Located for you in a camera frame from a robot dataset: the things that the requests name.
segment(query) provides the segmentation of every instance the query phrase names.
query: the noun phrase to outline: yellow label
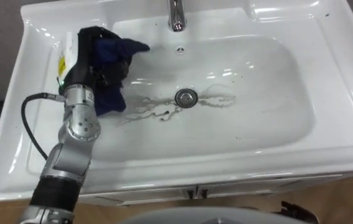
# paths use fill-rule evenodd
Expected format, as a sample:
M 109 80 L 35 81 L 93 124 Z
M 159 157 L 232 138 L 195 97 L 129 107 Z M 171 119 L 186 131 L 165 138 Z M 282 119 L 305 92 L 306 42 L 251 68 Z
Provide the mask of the yellow label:
M 65 70 L 65 57 L 61 57 L 59 60 L 59 77 L 63 75 L 63 72 Z

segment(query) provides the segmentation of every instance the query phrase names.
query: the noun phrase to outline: sink drain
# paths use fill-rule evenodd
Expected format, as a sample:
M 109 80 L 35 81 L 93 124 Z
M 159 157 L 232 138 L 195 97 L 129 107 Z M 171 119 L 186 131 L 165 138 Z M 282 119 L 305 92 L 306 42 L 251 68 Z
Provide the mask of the sink drain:
M 199 100 L 197 93 L 191 89 L 179 90 L 175 95 L 175 102 L 181 108 L 190 108 Z
M 176 54 L 177 55 L 182 55 L 184 53 L 184 48 L 183 47 L 178 47 L 177 49 L 176 49 Z

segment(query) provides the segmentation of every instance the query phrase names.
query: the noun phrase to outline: metal drain stopper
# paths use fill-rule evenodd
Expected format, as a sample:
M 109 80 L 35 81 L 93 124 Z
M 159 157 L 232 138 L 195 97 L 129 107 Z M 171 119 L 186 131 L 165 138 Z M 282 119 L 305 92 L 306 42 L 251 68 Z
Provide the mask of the metal drain stopper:
M 179 90 L 175 95 L 175 102 L 181 108 L 190 108 L 199 100 L 197 93 L 191 89 Z

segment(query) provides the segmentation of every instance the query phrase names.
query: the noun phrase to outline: cabinet door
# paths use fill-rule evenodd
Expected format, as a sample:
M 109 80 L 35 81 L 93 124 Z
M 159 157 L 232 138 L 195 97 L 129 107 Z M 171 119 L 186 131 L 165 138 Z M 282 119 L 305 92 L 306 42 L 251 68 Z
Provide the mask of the cabinet door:
M 285 192 L 310 185 L 321 184 L 342 178 L 342 174 L 330 174 L 307 177 L 290 177 L 272 180 L 252 180 L 237 183 L 207 185 L 199 187 L 199 198 L 223 197 L 245 194 L 270 194 Z
M 173 200 L 193 199 L 196 195 L 195 187 L 180 189 L 140 190 L 129 192 L 115 192 L 96 195 L 102 199 L 121 202 L 119 205 L 134 205 L 139 203 L 167 202 Z
M 242 182 L 217 184 L 199 187 L 199 198 L 224 197 L 246 194 L 268 194 L 272 190 L 294 182 L 293 180 L 274 180 L 268 182 Z
M 118 201 L 118 200 L 103 198 L 100 196 L 96 196 L 96 197 L 82 196 L 78 199 L 78 203 L 85 203 L 85 204 L 90 204 L 90 205 L 116 206 L 116 205 L 122 205 L 123 202 Z

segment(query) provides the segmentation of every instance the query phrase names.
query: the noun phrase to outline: black cable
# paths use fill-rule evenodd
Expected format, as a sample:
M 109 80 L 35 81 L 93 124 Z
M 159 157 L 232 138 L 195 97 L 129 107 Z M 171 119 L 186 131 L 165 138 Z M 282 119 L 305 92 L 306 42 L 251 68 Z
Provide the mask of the black cable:
M 38 152 L 42 155 L 42 157 L 47 160 L 47 154 L 42 150 L 42 148 L 39 146 L 37 140 L 34 137 L 34 134 L 32 133 L 28 122 L 27 122 L 27 117 L 26 117 L 26 106 L 27 103 L 32 101 L 32 100 L 38 100 L 38 99 L 47 99 L 49 93 L 38 93 L 38 94 L 33 94 L 31 96 L 28 96 L 21 104 L 21 119 L 24 127 L 26 128 L 28 136 L 31 138 L 32 143 L 34 146 L 37 148 Z

